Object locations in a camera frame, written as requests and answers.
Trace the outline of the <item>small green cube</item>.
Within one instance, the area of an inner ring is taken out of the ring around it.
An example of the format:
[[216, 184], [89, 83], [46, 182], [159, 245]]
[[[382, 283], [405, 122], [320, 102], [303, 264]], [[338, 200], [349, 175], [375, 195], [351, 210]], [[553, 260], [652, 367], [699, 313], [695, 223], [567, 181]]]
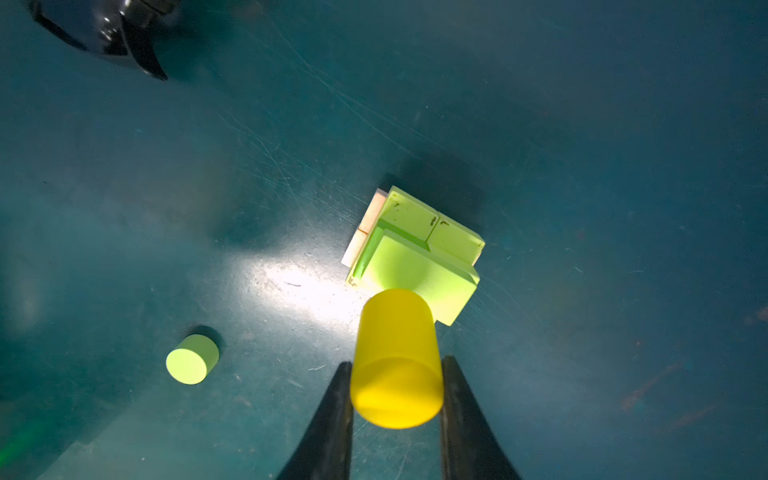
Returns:
[[383, 228], [380, 226], [375, 227], [372, 232], [366, 237], [357, 259], [352, 265], [349, 275], [346, 279], [346, 284], [353, 288], [365, 289], [365, 281], [363, 280], [364, 272], [368, 267], [370, 260], [378, 247], [383, 236]]

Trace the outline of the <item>red metal bottle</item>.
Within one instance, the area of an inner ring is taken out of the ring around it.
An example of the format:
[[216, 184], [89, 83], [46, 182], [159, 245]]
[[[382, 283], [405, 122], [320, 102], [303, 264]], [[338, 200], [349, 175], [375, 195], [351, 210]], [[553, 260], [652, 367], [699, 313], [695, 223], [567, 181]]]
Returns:
[[153, 46], [153, 32], [181, 3], [176, 0], [33, 0], [32, 19], [67, 45], [103, 60], [136, 68], [165, 81]]

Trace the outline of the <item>yellow cylinder block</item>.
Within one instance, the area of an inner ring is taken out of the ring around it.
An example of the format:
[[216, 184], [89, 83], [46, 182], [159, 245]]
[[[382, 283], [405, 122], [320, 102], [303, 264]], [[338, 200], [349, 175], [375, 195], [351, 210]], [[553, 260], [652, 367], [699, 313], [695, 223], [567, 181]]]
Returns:
[[409, 429], [442, 409], [444, 382], [432, 312], [418, 294], [384, 290], [364, 305], [350, 396], [369, 423]]

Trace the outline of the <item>natural wood block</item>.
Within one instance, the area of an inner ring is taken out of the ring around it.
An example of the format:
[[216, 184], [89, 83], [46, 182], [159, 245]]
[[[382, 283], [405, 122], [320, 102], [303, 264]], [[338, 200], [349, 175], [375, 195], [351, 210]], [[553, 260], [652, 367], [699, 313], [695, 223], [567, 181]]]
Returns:
[[351, 268], [354, 265], [365, 245], [367, 237], [368, 233], [360, 229], [354, 232], [341, 260], [344, 266]]
[[387, 200], [388, 193], [380, 188], [377, 188], [371, 202], [369, 203], [363, 218], [359, 224], [358, 229], [364, 232], [366, 235], [374, 228], [376, 220], [384, 207]]

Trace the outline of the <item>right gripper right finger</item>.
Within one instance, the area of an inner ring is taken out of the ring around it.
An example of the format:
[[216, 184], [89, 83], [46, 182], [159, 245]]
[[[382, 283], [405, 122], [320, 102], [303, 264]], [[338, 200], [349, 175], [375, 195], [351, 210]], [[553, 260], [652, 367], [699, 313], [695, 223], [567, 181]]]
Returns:
[[521, 476], [494, 437], [458, 361], [446, 356], [442, 370], [442, 478], [520, 480]]

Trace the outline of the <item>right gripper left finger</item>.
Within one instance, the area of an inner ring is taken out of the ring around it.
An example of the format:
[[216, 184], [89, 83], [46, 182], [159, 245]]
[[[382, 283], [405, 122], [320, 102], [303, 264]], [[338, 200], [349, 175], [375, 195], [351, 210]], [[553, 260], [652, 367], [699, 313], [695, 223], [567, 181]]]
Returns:
[[350, 478], [354, 412], [352, 363], [338, 365], [319, 406], [278, 479]]

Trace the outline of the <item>green cylinder block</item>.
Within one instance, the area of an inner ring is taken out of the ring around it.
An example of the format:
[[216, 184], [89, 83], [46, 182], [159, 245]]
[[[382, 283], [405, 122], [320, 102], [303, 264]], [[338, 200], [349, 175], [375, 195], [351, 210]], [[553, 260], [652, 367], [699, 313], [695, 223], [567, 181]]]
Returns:
[[202, 334], [188, 335], [166, 357], [165, 365], [173, 379], [196, 385], [206, 379], [220, 358], [217, 344]]

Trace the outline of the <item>long green block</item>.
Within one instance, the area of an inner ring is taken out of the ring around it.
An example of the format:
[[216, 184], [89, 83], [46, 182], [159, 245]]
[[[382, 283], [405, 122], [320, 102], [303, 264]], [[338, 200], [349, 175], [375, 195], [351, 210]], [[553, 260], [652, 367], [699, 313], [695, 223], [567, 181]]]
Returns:
[[425, 242], [440, 220], [440, 213], [404, 190], [393, 186], [377, 222]]
[[486, 245], [484, 239], [452, 218], [441, 215], [435, 224], [427, 245], [474, 266]]
[[364, 290], [373, 294], [390, 289], [412, 291], [427, 302], [434, 321], [452, 325], [477, 289], [476, 270], [382, 228], [382, 239], [364, 272]]

